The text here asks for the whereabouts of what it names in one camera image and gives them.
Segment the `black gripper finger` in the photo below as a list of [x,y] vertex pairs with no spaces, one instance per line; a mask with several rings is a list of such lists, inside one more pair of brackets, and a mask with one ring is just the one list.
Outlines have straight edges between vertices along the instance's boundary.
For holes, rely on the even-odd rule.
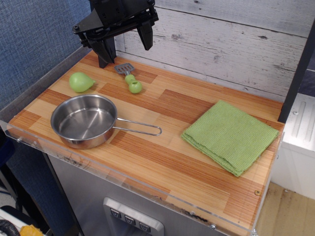
[[150,21],[141,23],[137,27],[141,42],[146,51],[150,50],[153,45],[153,30]]
[[97,54],[97,56],[100,56],[106,62],[109,62],[110,59],[116,57],[115,49],[112,49],[112,44],[109,43],[107,39],[101,39],[97,41],[94,39],[90,39],[83,34],[81,36],[81,44],[84,47],[92,49]]

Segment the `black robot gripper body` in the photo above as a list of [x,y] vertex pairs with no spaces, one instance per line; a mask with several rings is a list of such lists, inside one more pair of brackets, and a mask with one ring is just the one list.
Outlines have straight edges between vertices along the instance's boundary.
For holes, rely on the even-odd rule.
[[91,0],[91,13],[77,23],[72,32],[90,39],[108,39],[130,30],[141,23],[158,21],[154,0]]

